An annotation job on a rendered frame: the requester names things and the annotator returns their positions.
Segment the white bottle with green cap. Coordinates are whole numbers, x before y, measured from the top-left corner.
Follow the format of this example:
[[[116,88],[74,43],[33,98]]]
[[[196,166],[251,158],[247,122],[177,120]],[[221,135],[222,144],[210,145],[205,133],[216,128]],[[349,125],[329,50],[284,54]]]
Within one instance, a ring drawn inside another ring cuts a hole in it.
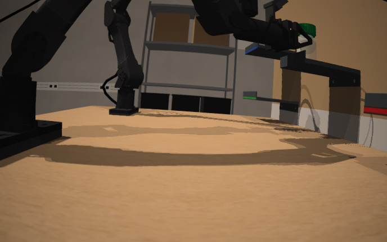
[[[313,24],[309,24],[309,23],[299,23],[299,25],[312,38],[312,44],[308,45],[306,47],[296,49],[296,52],[306,50],[306,58],[307,59],[317,60],[317,43],[316,43],[316,40],[314,39],[316,36],[316,26]],[[303,43],[303,42],[308,41],[299,32],[298,32],[298,36],[299,36],[298,37],[299,43]]]

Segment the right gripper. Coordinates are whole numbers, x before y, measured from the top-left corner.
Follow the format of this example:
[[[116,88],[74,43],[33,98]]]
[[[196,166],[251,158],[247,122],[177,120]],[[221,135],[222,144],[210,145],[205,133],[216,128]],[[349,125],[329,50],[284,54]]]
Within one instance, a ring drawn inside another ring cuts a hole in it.
[[[282,21],[282,19],[275,18],[275,2],[277,1],[273,0],[263,5],[265,8],[265,21],[260,20],[263,25],[263,34],[257,43],[265,44],[265,50],[273,50],[274,52],[295,50],[311,45],[312,38],[297,22]],[[299,43],[298,32],[308,41]]]

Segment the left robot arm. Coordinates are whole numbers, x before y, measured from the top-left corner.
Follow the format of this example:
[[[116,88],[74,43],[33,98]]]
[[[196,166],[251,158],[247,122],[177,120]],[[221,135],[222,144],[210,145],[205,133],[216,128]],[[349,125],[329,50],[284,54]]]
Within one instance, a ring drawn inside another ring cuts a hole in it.
[[[135,90],[139,89],[144,79],[142,66],[138,64],[129,39],[128,27],[131,18],[126,9],[131,0],[112,0],[105,3],[104,24],[114,41],[118,59],[117,105],[109,109],[110,113],[130,114],[139,110],[134,106]],[[116,13],[114,10],[116,10]],[[135,108],[134,108],[135,107]]]

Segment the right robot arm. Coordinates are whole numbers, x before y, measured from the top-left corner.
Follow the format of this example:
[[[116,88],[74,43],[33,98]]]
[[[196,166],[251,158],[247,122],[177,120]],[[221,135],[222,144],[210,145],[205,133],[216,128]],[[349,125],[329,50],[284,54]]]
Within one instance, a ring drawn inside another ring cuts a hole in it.
[[[0,77],[0,148],[62,129],[62,122],[36,120],[37,81],[31,73],[53,58],[79,15],[92,0],[46,0],[15,33],[12,55]],[[197,20],[209,35],[232,34],[235,39],[259,42],[262,22],[258,0],[191,0]]]

